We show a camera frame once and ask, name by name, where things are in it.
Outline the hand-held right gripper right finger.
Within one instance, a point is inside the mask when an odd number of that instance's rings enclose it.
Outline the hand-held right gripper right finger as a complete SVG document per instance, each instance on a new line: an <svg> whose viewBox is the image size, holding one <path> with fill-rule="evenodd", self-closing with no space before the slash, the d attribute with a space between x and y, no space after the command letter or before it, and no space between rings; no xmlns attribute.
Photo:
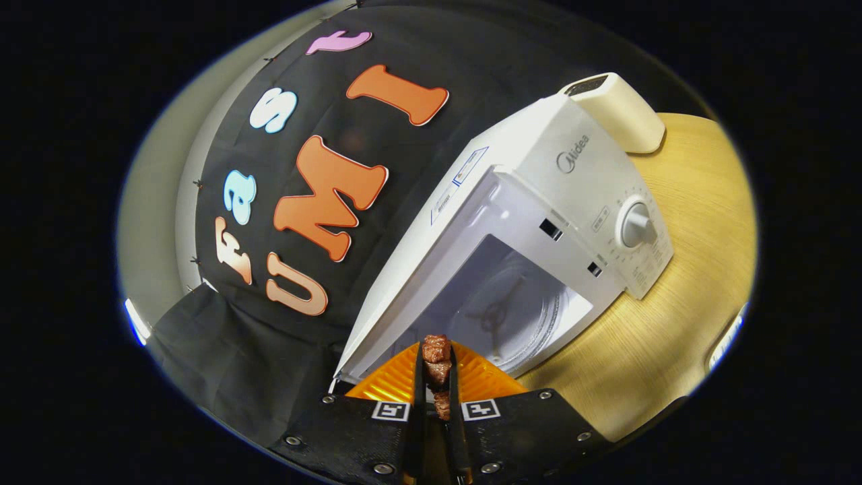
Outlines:
<svg viewBox="0 0 862 485"><path fill-rule="evenodd" d="M459 484L561 484L610 442L555 389L526 389L451 345L449 447Z"/></svg>

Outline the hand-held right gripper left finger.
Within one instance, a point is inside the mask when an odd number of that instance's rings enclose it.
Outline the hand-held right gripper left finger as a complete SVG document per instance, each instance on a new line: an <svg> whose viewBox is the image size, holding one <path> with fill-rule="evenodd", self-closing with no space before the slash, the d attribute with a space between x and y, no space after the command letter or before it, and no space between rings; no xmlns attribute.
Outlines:
<svg viewBox="0 0 862 485"><path fill-rule="evenodd" d="M416 484L423 466L425 397L422 343L380 366L405 366L406 400L354 392L320 394L269 446L277 460L327 484Z"/></svg>

